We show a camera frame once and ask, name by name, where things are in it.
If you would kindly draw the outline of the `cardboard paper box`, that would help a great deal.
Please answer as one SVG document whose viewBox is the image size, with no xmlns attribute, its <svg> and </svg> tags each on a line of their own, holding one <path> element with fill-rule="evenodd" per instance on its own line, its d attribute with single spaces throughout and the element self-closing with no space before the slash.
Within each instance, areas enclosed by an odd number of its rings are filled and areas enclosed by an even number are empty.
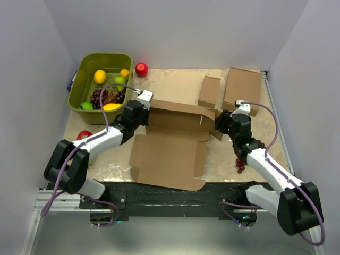
<svg viewBox="0 0 340 255">
<path fill-rule="evenodd" d="M 154 100 L 145 134 L 134 137 L 132 179 L 185 191 L 202 189 L 209 138 L 223 137 L 215 130 L 220 114 L 218 109 Z"/>
</svg>

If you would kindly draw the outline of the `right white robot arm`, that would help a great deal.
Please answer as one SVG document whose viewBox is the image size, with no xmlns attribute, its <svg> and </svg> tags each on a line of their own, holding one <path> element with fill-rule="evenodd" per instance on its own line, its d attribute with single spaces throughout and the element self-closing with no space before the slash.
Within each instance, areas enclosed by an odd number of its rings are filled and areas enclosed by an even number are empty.
<svg viewBox="0 0 340 255">
<path fill-rule="evenodd" d="M 215 120 L 215 129 L 230 137 L 238 159 L 255 169 L 272 188 L 252 183 L 236 196 L 241 208 L 259 206 L 267 210 L 288 235 L 323 223 L 318 188 L 290 174 L 269 155 L 267 148 L 252 136 L 251 118 L 244 110 L 222 111 Z"/>
</svg>

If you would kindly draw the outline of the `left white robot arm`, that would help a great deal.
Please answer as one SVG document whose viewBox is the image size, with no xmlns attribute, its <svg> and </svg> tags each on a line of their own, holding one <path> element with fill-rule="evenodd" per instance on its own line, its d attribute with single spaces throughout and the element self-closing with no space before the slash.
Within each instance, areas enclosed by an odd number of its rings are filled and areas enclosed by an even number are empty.
<svg viewBox="0 0 340 255">
<path fill-rule="evenodd" d="M 107 207 L 110 195 L 103 184 L 87 176 L 88 164 L 106 150 L 127 142 L 139 126 L 148 125 L 150 103 L 150 99 L 130 100 L 123 114 L 104 130 L 74 142 L 59 141 L 44 171 L 44 178 L 54 184 L 51 199 L 62 190 L 91 197 L 97 208 Z"/>
</svg>

